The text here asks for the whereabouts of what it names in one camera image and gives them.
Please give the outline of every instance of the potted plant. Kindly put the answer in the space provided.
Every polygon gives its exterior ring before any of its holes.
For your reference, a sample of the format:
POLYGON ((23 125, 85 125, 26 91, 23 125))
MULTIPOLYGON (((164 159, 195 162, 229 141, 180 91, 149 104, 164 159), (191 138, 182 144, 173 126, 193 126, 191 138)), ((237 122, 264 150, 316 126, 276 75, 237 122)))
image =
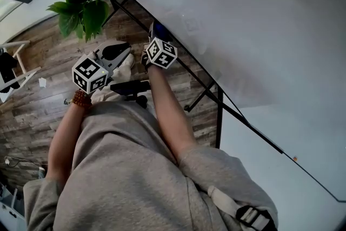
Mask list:
POLYGON ((47 10, 59 14, 59 28, 64 37, 73 31, 85 41, 101 33, 102 24, 107 19, 109 7, 102 0, 65 0, 55 2, 47 10))

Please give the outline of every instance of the gray sweatshirt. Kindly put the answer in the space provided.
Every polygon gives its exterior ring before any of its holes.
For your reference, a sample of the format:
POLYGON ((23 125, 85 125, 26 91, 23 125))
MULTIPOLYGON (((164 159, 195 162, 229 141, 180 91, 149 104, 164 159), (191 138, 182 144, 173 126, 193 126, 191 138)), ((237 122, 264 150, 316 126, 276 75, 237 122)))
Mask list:
POLYGON ((215 186, 238 204, 265 206, 270 197, 238 158, 209 148, 185 150, 176 160, 157 120, 131 102, 95 104, 82 123, 71 175, 24 186, 31 230, 241 230, 208 196, 215 186))

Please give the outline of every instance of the paper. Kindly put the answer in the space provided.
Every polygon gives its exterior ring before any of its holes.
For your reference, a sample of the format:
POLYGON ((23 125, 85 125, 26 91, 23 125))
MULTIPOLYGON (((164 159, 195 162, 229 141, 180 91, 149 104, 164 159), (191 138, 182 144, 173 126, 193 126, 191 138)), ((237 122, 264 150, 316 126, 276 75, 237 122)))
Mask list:
POLYGON ((40 86, 41 88, 45 88, 45 86, 46 86, 46 84, 47 84, 47 80, 46 80, 46 79, 44 79, 44 78, 39 78, 39 79, 38 79, 38 82, 39 82, 39 86, 40 86))

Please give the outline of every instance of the buckle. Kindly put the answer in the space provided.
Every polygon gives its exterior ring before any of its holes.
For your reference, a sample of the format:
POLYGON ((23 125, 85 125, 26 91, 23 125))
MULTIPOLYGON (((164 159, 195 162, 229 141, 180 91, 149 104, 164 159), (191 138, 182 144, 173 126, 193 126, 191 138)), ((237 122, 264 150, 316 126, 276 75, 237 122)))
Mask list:
POLYGON ((252 206, 244 206, 237 210, 236 219, 255 231, 277 231, 267 210, 258 210, 252 206))

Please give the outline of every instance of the glass panel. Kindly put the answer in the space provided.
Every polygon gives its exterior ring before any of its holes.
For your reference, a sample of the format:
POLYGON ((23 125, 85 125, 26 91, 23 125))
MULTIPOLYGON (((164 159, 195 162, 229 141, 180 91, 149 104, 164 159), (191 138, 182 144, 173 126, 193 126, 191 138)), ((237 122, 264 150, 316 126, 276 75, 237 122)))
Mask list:
POLYGON ((18 5, 20 5, 20 2, 15 0, 0 0, 0 20, 18 5))

